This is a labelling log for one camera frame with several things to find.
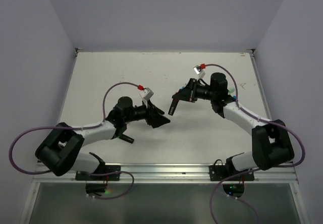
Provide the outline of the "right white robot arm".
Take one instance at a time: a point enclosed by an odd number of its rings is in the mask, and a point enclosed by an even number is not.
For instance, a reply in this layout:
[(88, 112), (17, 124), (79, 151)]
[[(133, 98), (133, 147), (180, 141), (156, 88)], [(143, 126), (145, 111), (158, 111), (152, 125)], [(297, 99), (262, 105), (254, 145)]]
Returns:
[(191, 78), (186, 86), (172, 96), (169, 115), (173, 115), (179, 101), (196, 102), (208, 100), (212, 110), (222, 118), (229, 120), (245, 130), (251, 136), (252, 150), (227, 158), (225, 174), (231, 180), (238, 179), (243, 171), (259, 168), (268, 170), (291, 161), (295, 154), (287, 130), (279, 125), (261, 122), (244, 113), (236, 105), (236, 99), (229, 94), (228, 82), (223, 73), (213, 73), (209, 85), (202, 85)]

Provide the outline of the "green capped black highlighter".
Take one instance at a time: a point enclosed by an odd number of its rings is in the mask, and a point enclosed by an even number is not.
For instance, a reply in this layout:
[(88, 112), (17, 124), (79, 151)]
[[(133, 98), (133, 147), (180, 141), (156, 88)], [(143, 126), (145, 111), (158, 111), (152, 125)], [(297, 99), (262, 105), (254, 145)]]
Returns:
[(134, 143), (134, 139), (131, 138), (131, 137), (129, 137), (129, 136), (127, 136), (127, 135), (125, 135), (125, 134), (119, 135), (119, 139), (121, 139), (121, 140), (123, 140), (125, 142), (128, 142), (130, 144), (133, 144)]

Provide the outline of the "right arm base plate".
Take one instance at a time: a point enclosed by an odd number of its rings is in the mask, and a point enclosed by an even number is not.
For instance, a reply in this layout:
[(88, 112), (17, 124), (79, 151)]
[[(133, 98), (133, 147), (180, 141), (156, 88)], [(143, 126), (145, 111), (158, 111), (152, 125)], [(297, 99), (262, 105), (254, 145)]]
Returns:
[[(223, 163), (221, 159), (217, 159), (213, 164), (209, 165), (209, 178), (211, 181), (221, 181), (232, 175), (240, 174), (242, 171), (237, 171), (232, 163), (232, 156), (226, 159)], [(230, 179), (230, 181), (254, 181), (254, 173), (239, 175)]]

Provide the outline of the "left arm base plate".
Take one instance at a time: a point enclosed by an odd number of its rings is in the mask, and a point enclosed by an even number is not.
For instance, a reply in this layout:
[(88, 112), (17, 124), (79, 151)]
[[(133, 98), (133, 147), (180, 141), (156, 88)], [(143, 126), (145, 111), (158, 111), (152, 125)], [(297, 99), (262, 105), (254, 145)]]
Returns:
[(77, 181), (119, 181), (120, 165), (106, 164), (93, 152), (80, 153), (71, 170), (76, 172)]

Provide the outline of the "pink capped black highlighter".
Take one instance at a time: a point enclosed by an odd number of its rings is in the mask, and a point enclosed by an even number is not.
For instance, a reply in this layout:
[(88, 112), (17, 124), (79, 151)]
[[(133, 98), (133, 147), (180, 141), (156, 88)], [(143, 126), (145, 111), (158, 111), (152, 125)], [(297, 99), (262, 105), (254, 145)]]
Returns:
[(177, 108), (177, 105), (178, 105), (178, 100), (176, 99), (173, 99), (172, 102), (171, 102), (171, 105), (170, 105), (170, 108), (169, 108), (169, 111), (168, 111), (168, 115), (170, 116), (173, 116), (174, 113), (175, 113), (175, 110)]

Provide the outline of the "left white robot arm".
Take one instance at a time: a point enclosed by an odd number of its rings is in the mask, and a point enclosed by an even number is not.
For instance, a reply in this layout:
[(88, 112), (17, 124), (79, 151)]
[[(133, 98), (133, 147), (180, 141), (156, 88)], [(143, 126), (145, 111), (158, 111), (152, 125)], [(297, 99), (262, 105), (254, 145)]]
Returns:
[(141, 106), (134, 106), (130, 97), (123, 96), (102, 123), (82, 128), (59, 123), (37, 148), (35, 156), (56, 176), (68, 171), (80, 171), (99, 180), (105, 173), (104, 161), (95, 153), (81, 153), (81, 148), (116, 138), (132, 144), (134, 139), (124, 132), (128, 123), (140, 120), (146, 121), (154, 129), (171, 122), (150, 100), (144, 101)]

